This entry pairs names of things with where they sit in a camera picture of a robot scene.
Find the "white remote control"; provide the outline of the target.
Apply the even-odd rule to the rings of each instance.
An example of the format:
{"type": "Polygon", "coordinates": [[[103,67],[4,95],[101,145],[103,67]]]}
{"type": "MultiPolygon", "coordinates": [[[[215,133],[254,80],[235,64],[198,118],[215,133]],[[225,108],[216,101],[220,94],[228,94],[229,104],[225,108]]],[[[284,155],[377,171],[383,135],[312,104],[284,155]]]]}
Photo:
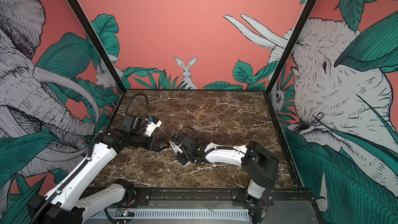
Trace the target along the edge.
{"type": "Polygon", "coordinates": [[[169,141],[169,143],[174,153],[176,154],[177,159],[184,158],[183,150],[179,147],[179,145],[176,145],[173,141],[169,141]]]}

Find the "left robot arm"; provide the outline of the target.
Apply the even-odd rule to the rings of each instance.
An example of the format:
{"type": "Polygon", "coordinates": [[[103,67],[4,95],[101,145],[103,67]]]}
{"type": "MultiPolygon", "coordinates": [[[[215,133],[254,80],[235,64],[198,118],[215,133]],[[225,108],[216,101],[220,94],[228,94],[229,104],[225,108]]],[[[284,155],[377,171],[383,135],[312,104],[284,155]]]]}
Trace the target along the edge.
{"type": "Polygon", "coordinates": [[[164,150],[164,139],[153,136],[161,124],[157,117],[126,115],[121,125],[96,134],[83,161],[45,196],[36,196],[29,201],[31,223],[82,224],[114,203],[133,204],[137,192],[134,184],[125,179],[119,179],[85,199],[81,199],[81,195],[105,165],[125,148],[143,148],[153,152],[164,150]]]}

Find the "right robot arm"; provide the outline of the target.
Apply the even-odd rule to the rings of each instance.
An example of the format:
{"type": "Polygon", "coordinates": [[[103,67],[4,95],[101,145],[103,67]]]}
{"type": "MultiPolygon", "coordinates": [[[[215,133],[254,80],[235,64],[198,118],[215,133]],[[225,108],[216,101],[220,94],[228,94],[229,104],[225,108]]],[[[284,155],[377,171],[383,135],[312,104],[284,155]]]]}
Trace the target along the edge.
{"type": "Polygon", "coordinates": [[[170,140],[170,145],[183,167],[222,163],[242,168],[250,177],[250,181],[244,195],[235,197],[239,202],[255,205],[268,189],[274,188],[276,184],[283,185],[277,179],[279,158],[258,142],[250,141],[242,146],[225,146],[213,142],[199,142],[180,134],[170,140]]]}

